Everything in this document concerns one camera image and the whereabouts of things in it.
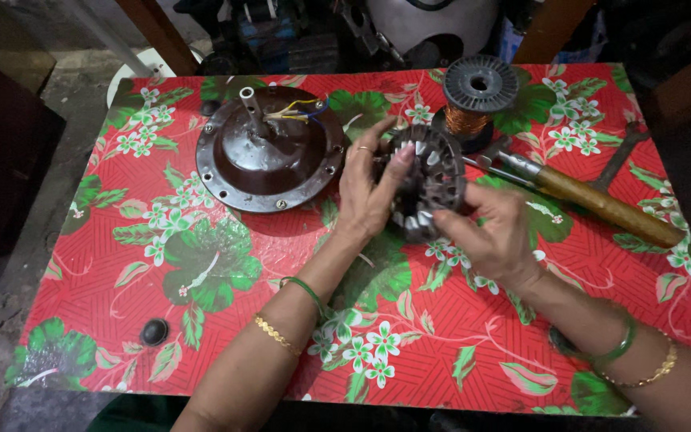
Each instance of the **bracelet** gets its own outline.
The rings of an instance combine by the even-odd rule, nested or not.
[[[328,309],[330,308],[325,308],[325,306],[322,305],[322,301],[319,299],[319,296],[316,295],[315,292],[311,289],[311,287],[306,284],[306,282],[303,282],[302,280],[299,280],[298,278],[295,278],[293,276],[287,276],[286,278],[282,278],[280,281],[279,287],[280,289],[286,285],[286,282],[294,282],[302,287],[302,289],[306,290],[309,296],[313,299],[313,302],[316,303],[316,307],[319,309],[319,316],[320,320],[326,320],[330,318],[330,314],[328,314]]]
[[[282,344],[282,346],[286,348],[290,353],[292,353],[293,356],[300,357],[300,355],[302,354],[302,350],[293,347],[293,345],[290,342],[287,342],[287,339],[284,339],[284,337],[281,334],[279,334],[278,331],[274,330],[273,327],[269,326],[268,323],[266,323],[258,314],[255,314],[255,323],[258,327],[262,328],[271,338],[274,338],[276,342]]]
[[[676,365],[677,359],[678,359],[678,354],[677,354],[677,345],[676,343],[673,342],[673,339],[668,338],[668,335],[663,333],[663,336],[665,336],[668,339],[668,355],[666,356],[666,360],[663,362],[663,364],[660,365],[657,370],[655,370],[655,375],[653,375],[650,378],[647,378],[645,380],[640,380],[635,383],[618,383],[607,374],[604,372],[597,372],[597,374],[601,377],[604,378],[605,380],[609,381],[612,384],[615,384],[616,386],[620,388],[638,388],[638,387],[644,387],[646,385],[650,385],[651,383],[659,380],[662,377],[665,377],[667,374],[670,373],[671,369],[673,369],[673,366]]]
[[[559,332],[559,330],[553,326],[551,326],[551,329],[549,331],[549,339],[556,346],[556,348],[559,349],[559,352],[561,352],[564,355],[579,358],[581,360],[593,364],[594,366],[600,364],[609,364],[613,360],[621,358],[623,354],[625,354],[630,348],[630,346],[633,344],[633,339],[636,338],[638,328],[637,321],[633,316],[631,316],[631,314],[628,313],[627,310],[625,310],[625,312],[627,328],[626,337],[623,339],[622,342],[620,342],[620,345],[618,345],[616,348],[612,349],[608,353],[597,356],[582,353],[575,348],[574,344],[572,344],[572,342],[569,339],[566,339],[564,335],[562,335],[561,332]]]

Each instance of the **black knob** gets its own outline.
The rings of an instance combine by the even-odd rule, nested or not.
[[[202,106],[199,108],[199,113],[204,117],[209,117],[212,114],[215,114],[217,108],[220,108],[220,101],[216,99],[207,99],[206,101],[202,102]]]
[[[167,339],[169,326],[167,321],[161,318],[154,318],[143,326],[140,331],[140,340],[149,347],[155,347]]]

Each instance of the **copper wire coil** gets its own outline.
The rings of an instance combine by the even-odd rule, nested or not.
[[[490,121],[489,115],[457,109],[452,104],[446,107],[447,129],[453,134],[475,135]]]

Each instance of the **metal rod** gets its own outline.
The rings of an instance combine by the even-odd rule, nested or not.
[[[132,52],[130,47],[121,40],[119,35],[116,34],[111,27],[108,27],[108,24],[95,15],[92,9],[85,5],[82,0],[65,0],[65,3],[72,10],[74,15],[76,15],[76,18],[79,18],[82,24],[86,25],[92,33],[98,36],[98,39],[106,44],[138,77],[144,78],[154,75],[154,71],[146,67],[138,56]]]
[[[257,99],[255,99],[255,90],[252,87],[242,88],[239,91],[239,97],[244,107],[247,108],[250,118],[252,118],[252,123],[255,126],[257,134],[263,138],[268,138],[271,132],[268,129],[268,124],[263,121],[264,113],[260,105],[258,105]]]
[[[524,186],[527,186],[529,188],[535,187],[535,184],[533,182],[530,182],[528,180],[524,180],[523,178],[518,177],[516,175],[513,175],[510,172],[505,172],[501,169],[497,169],[497,168],[493,168],[493,167],[484,168],[483,166],[478,164],[475,160],[470,159],[470,158],[466,158],[465,156],[463,157],[463,161],[465,161],[467,164],[473,165],[476,168],[479,168],[483,171],[492,172],[493,174],[497,174],[503,178],[507,178],[508,180],[511,180],[512,182],[517,182],[519,184],[523,184]]]

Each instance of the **red floral tablecloth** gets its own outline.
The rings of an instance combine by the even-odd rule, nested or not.
[[[616,64],[517,68],[513,108],[494,116],[514,150],[596,178],[641,117]],[[429,123],[442,71],[124,81],[95,143],[7,370],[8,385],[190,394],[216,355],[329,235],[336,186],[274,215],[239,214],[206,191],[194,151],[203,99],[246,85],[330,97],[351,138],[387,114]],[[470,179],[513,188],[473,168]],[[651,141],[609,187],[688,231]],[[691,238],[671,250],[526,192],[535,259],[577,289],[611,298],[691,345]],[[363,250],[314,333],[287,397],[468,410],[615,415],[629,403],[552,349],[548,324],[444,240],[388,232]],[[156,348],[151,318],[170,332]]]

